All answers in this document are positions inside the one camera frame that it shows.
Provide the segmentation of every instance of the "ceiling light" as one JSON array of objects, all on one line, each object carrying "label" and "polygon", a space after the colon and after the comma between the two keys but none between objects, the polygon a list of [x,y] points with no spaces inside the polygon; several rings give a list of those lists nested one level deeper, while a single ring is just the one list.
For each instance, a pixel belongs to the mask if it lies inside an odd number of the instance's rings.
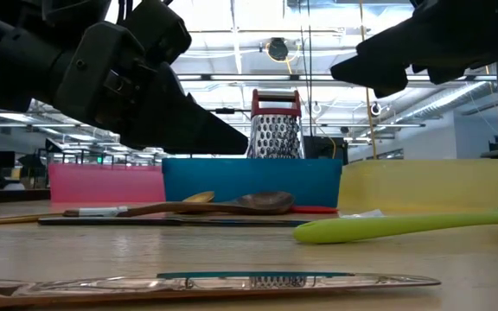
[{"label": "ceiling light", "polygon": [[115,146],[115,147],[111,147],[111,149],[113,150],[116,150],[116,151],[128,151],[128,147],[125,147],[125,146]]},{"label": "ceiling light", "polygon": [[0,113],[0,117],[8,118],[11,120],[15,121],[21,121],[21,122],[32,122],[34,121],[33,118],[31,117],[26,117],[23,114],[20,113]]},{"label": "ceiling light", "polygon": [[78,139],[78,140],[83,140],[83,141],[94,141],[97,138],[89,135],[83,135],[83,134],[68,134],[71,138]]},{"label": "ceiling light", "polygon": [[490,75],[476,75],[474,81],[497,81],[497,76],[494,74]]},{"label": "ceiling light", "polygon": [[201,76],[199,74],[178,74],[178,79],[180,81],[201,80]]},{"label": "ceiling light", "polygon": [[120,143],[97,143],[99,146],[120,146]]},{"label": "ceiling light", "polygon": [[[358,128],[369,128],[369,124],[339,124],[339,123],[326,123],[328,126],[345,126],[345,127],[358,127]],[[393,128],[401,128],[401,127],[425,127],[425,124],[374,124],[374,127],[393,127]]]},{"label": "ceiling light", "polygon": [[76,124],[32,124],[34,127],[74,127]]},{"label": "ceiling light", "polygon": [[[305,77],[306,77],[307,79],[309,79],[309,76],[304,76],[304,75],[302,75],[302,76],[301,76],[301,78],[303,78],[303,79],[304,79]],[[313,79],[313,80],[321,80],[321,81],[333,81],[333,80],[334,80],[334,78],[332,78],[332,76],[331,76],[331,75],[329,75],[329,74],[317,74],[317,75],[314,75],[314,74],[313,74],[313,75],[312,75],[312,79]]]},{"label": "ceiling light", "polygon": [[0,127],[27,127],[27,124],[0,124]]},{"label": "ceiling light", "polygon": [[63,155],[62,153],[56,153],[53,154],[53,158],[60,158],[60,157],[76,157],[76,155]]},{"label": "ceiling light", "polygon": [[46,128],[40,128],[40,130],[46,131],[49,134],[55,134],[55,135],[60,135],[61,133],[56,131],[56,130],[51,130],[51,129],[46,129]]},{"label": "ceiling light", "polygon": [[228,81],[254,81],[254,80],[287,80],[290,79],[289,75],[271,74],[271,75],[257,75],[257,74],[213,74],[212,80],[228,80]]},{"label": "ceiling light", "polygon": [[425,74],[407,75],[406,79],[409,81],[429,81],[430,76]]}]

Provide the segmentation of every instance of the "security camera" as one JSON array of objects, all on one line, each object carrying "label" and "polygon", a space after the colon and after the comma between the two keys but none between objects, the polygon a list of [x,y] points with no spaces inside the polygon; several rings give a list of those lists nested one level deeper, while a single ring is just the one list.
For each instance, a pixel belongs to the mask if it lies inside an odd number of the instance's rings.
[{"label": "security camera", "polygon": [[372,117],[378,117],[381,114],[380,104],[373,103],[373,105],[370,106],[370,113],[372,114]]}]

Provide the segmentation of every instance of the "table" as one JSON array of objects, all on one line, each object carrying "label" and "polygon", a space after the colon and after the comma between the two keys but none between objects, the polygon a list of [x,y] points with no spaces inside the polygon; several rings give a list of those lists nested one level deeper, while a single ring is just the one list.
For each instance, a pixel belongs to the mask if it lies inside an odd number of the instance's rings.
[{"label": "table", "polygon": [[[46,201],[0,204],[0,217],[47,211]],[[165,302],[158,308],[143,303],[75,310],[498,311],[496,225],[332,245],[298,244],[290,234],[290,228],[0,225],[0,278],[49,281],[196,270],[403,273],[435,277],[443,285],[318,297]]]}]

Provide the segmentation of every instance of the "yellow rope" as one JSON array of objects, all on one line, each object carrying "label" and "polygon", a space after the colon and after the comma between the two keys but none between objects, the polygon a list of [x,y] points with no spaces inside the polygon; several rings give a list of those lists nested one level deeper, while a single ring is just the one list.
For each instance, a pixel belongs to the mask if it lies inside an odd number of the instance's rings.
[{"label": "yellow rope", "polygon": [[[364,8],[363,6],[363,0],[359,0],[359,7],[361,8],[361,38],[364,41],[364,34],[365,34],[365,28],[364,28]],[[372,141],[372,151],[373,151],[373,158],[374,160],[378,159],[378,153],[376,151],[376,140],[374,137],[374,124],[372,123],[372,112],[370,111],[370,94],[368,94],[368,88],[367,90],[367,114],[368,114],[368,125],[370,125],[370,139]]]},{"label": "yellow rope", "polygon": [[301,46],[297,46],[297,51],[295,52],[295,55],[293,55],[293,57],[291,57],[289,60],[288,60],[288,59],[286,59],[286,60],[274,60],[274,59],[272,58],[272,56],[270,56],[270,52],[269,52],[269,51],[270,51],[270,49],[268,48],[269,46],[270,46],[270,42],[266,43],[266,47],[265,47],[265,48],[266,48],[266,55],[268,55],[268,58],[270,58],[270,59],[271,59],[272,61],[274,61],[274,62],[281,62],[281,63],[285,63],[285,64],[287,65],[287,70],[290,72],[290,74],[292,74],[292,72],[291,72],[291,65],[290,65],[290,62],[291,62],[292,60],[295,60],[295,59],[296,59],[296,57],[298,57],[298,56],[299,56],[299,49],[301,48]]}]

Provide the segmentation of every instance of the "metal grater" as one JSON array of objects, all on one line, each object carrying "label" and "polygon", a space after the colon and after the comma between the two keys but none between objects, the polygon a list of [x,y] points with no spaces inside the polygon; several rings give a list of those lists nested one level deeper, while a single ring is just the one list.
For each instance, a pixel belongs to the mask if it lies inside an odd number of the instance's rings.
[{"label": "metal grater", "polygon": [[[259,102],[293,103],[292,108],[262,108]],[[295,92],[253,91],[251,137],[247,157],[298,159],[301,146],[301,105]]]}]

